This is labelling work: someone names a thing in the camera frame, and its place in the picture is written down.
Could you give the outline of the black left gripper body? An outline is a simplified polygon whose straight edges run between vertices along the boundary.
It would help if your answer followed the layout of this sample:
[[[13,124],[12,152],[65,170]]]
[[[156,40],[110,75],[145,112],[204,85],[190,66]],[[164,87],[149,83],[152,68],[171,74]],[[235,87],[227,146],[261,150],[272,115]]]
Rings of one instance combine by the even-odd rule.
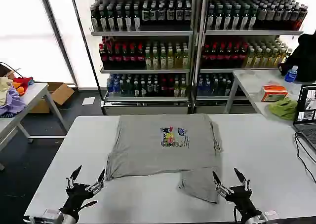
[[[60,211],[69,215],[78,213],[84,201],[94,196],[93,192],[87,190],[88,187],[89,185],[86,184],[74,183],[73,188],[67,188],[68,198]]]

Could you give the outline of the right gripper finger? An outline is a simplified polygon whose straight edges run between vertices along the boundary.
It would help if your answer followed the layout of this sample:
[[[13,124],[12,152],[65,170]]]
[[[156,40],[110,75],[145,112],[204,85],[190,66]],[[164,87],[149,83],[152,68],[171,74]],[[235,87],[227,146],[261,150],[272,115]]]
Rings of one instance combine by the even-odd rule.
[[[233,190],[231,190],[230,188],[225,187],[225,186],[221,183],[219,177],[217,176],[217,174],[216,174],[214,171],[212,171],[212,175],[213,175],[214,183],[215,183],[215,185],[216,185],[216,191],[217,191],[222,197],[226,197],[226,196],[231,195],[231,194],[234,193]]]
[[[250,179],[247,179],[236,167],[234,168],[234,171],[241,185],[233,187],[233,191],[252,191],[250,188]]]

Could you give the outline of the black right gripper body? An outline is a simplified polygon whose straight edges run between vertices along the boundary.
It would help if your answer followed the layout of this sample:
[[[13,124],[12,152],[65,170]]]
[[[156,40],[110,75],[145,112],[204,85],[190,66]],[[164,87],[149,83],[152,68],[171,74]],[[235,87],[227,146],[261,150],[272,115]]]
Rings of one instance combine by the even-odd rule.
[[[230,187],[230,189],[233,193],[227,194],[225,199],[235,204],[242,220],[248,220],[262,214],[250,200],[252,191],[246,191],[243,186]]]

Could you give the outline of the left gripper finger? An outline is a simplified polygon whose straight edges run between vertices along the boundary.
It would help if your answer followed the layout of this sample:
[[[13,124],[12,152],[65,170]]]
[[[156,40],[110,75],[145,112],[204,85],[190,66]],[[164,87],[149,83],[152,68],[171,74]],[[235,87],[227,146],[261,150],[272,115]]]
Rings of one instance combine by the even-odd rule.
[[[78,177],[81,168],[82,166],[80,165],[76,170],[72,172],[72,174],[69,177],[66,177],[66,181],[67,181],[66,189],[71,189],[74,187],[75,180]]]
[[[92,194],[97,194],[104,187],[105,173],[106,169],[103,169],[97,181],[94,184],[89,185],[85,190]]]

